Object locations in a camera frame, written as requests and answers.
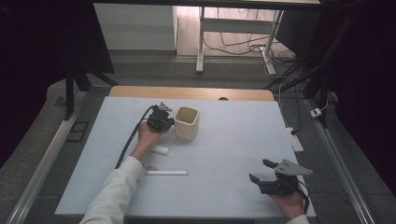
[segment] beige cup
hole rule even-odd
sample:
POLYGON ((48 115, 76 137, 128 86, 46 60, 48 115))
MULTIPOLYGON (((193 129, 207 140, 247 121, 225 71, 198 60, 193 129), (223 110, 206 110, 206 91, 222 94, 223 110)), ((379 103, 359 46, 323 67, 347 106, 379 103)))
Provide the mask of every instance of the beige cup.
POLYGON ((176 136, 192 140, 198 133, 199 111, 187 106, 178 109, 175 115, 176 136))

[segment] white sleeve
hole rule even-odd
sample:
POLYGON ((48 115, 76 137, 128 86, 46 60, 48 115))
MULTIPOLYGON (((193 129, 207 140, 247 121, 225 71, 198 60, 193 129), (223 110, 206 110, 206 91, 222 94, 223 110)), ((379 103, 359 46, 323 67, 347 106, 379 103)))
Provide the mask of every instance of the white sleeve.
POLYGON ((300 215, 299 217, 291 219, 286 224, 309 224, 309 222, 308 219, 306 219, 306 215, 300 215))
POLYGON ((126 157, 119 169, 113 170, 107 177, 80 224, 122 224, 136 189, 136 179, 142 171, 140 161, 131 156, 126 157))

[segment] person's arm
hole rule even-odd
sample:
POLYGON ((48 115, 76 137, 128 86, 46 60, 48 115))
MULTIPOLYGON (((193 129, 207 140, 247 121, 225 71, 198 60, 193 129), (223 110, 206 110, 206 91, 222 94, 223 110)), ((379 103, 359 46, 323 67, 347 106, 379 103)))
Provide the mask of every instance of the person's arm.
POLYGON ((288 196, 269 195, 290 220, 286 224, 309 224, 304 213, 304 199, 295 191, 288 196))
POLYGON ((141 161, 149 148, 161 137, 159 133, 152 133, 146 122, 141 124, 138 134, 139 139, 134 151, 107 177, 102 190, 90 203, 80 224, 123 223, 136 189, 136 179, 143 171, 141 161))

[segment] white chalk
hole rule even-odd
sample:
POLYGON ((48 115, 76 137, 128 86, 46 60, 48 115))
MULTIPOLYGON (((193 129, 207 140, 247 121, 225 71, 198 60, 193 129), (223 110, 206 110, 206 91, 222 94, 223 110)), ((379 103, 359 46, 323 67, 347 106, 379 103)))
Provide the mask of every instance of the white chalk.
POLYGON ((154 145, 151 147, 151 149, 149 151, 167 156, 169 153, 169 147, 162 147, 162 146, 154 145))
POLYGON ((146 175, 188 175, 187 171, 146 171, 146 175))

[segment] hand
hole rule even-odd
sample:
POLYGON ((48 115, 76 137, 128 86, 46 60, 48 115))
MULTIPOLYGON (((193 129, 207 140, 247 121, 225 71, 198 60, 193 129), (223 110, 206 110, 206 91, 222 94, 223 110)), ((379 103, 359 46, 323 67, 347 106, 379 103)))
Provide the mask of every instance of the hand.
POLYGON ((293 219, 304 215, 304 198, 297 191, 287 196, 268 195, 270 196, 282 209, 283 213, 288 219, 293 219))
POLYGON ((163 133, 154 133, 149 129, 146 122, 142 122, 138 130, 137 145, 131 153, 131 156, 142 161, 146 152, 158 142, 161 135, 164 133, 168 133, 168 131, 163 133))

